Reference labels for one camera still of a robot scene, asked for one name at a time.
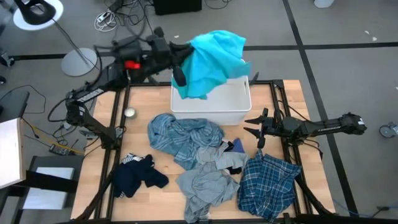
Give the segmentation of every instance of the black box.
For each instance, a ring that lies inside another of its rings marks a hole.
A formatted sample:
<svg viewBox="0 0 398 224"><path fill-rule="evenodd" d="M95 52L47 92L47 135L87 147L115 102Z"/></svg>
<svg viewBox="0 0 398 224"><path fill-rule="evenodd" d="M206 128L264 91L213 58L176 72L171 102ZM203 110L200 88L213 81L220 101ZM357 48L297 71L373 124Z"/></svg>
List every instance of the black box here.
<svg viewBox="0 0 398 224"><path fill-rule="evenodd" d="M201 11L201 0L154 0L158 16L181 12Z"/></svg>

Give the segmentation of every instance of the clothing pile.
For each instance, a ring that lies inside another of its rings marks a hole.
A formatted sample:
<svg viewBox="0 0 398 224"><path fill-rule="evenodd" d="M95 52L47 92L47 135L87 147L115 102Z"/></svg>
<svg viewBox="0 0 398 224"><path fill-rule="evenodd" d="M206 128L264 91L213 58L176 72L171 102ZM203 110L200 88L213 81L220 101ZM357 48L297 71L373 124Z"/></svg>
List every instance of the clothing pile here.
<svg viewBox="0 0 398 224"><path fill-rule="evenodd" d="M157 186L163 188L166 186L169 183L169 179L155 170L154 167L155 162L151 155L143 158L128 154L114 171L112 179L114 196L131 198L141 186L142 181L145 182L147 187Z"/></svg>
<svg viewBox="0 0 398 224"><path fill-rule="evenodd" d="M177 181L187 197L184 218L188 223L208 218L210 206L231 200L239 184L229 174L239 174L249 156L241 141L223 141L224 132L206 119L156 116L148 124L150 145L169 153L186 172Z"/></svg>
<svg viewBox="0 0 398 224"><path fill-rule="evenodd" d="M301 167L262 155L259 149L244 168L238 190L238 208L273 222L294 198L294 178Z"/></svg>

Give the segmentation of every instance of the navy blue clothing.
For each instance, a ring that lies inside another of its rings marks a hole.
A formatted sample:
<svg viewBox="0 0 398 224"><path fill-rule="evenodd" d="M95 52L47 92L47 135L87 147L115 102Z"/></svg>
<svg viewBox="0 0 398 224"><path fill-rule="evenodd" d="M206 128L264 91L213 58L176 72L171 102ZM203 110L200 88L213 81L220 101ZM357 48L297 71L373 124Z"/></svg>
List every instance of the navy blue clothing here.
<svg viewBox="0 0 398 224"><path fill-rule="evenodd" d="M116 168L112 183L114 185L114 196L127 196L131 198L138 188L141 181L144 181L147 187L157 186L162 188L169 183L167 176L155 170L152 156L147 155L140 161L130 161L121 163Z"/></svg>
<svg viewBox="0 0 398 224"><path fill-rule="evenodd" d="M292 204L295 198L294 178L300 171L298 165L270 155L263 157L259 149L243 170L238 208L273 222Z"/></svg>

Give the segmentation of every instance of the wooden table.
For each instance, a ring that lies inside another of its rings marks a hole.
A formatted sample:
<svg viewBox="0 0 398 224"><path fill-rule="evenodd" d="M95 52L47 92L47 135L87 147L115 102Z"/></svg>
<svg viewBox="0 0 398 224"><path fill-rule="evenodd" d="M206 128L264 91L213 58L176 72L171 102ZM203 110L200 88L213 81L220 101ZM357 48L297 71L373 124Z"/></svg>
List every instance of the wooden table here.
<svg viewBox="0 0 398 224"><path fill-rule="evenodd" d="M289 105L309 118L300 82L298 80L285 80L284 85ZM245 119L258 117L264 107L269 108L269 114L273 114L274 107L269 85L252 86L251 98L252 110L246 115ZM97 100L94 117L104 125L109 125L113 99L114 93L106 93ZM175 179L184 170L174 163L173 156L151 148L147 136L147 125L153 117L161 113L171 113L170 87L132 87L129 106L137 110L137 117L126 120L127 131L123 137L121 157L125 157L129 152L138 156L152 154L155 160L155 168L167 175L169 184L162 189L157 187L147 188L142 184L133 198L116 198L114 200L112 221L183 220L185 196L175 183ZM291 113L292 116L298 117L294 111L291 111ZM244 150L251 157L254 157L257 150L256 138L245 131L243 127L258 128L256 125L244 122L239 126L223 126L222 128L225 130L227 139L233 140L239 137L244 144ZM96 146L97 144L94 144L93 147L87 149L87 152L90 152ZM333 202L318 151L306 145L300 146L299 149L308 186L325 208L334 212ZM266 146L263 149L263 153L282 159L283 153L280 139L266 136ZM79 216L95 195L100 182L103 157L104 150L98 149L83 161L72 218ZM113 163L112 159L113 155L111 155L109 166ZM241 179L240 175L234 175L233 177L238 182ZM305 211L302 192L298 185L297 191L301 209ZM104 211L106 211L108 204L108 195L109 192L105 193L102 217L104 217ZM289 212L292 217L294 216L292 206L285 212ZM236 198L221 204L219 207L212 207L210 213L211 219L258 218L248 212L239 211Z"/></svg>

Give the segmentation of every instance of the white cable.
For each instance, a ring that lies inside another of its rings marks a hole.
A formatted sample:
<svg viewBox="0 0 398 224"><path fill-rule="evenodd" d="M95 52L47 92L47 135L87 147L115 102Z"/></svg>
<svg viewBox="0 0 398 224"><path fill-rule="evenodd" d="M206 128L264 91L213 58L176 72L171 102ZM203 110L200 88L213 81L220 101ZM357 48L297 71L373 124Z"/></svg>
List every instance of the white cable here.
<svg viewBox="0 0 398 224"><path fill-rule="evenodd" d="M100 32L109 32L109 31L114 30L114 29L116 28L116 26L118 25L118 24L116 23L115 19L114 19L115 15L114 15L113 12L110 12L111 15L110 15L108 18L104 19L104 21L98 22L98 18L100 18L100 17L101 17L104 13L106 13L106 12L102 12L102 13L99 14L99 15L95 18L95 20L94 20L94 28L95 28L97 31L100 31Z"/></svg>

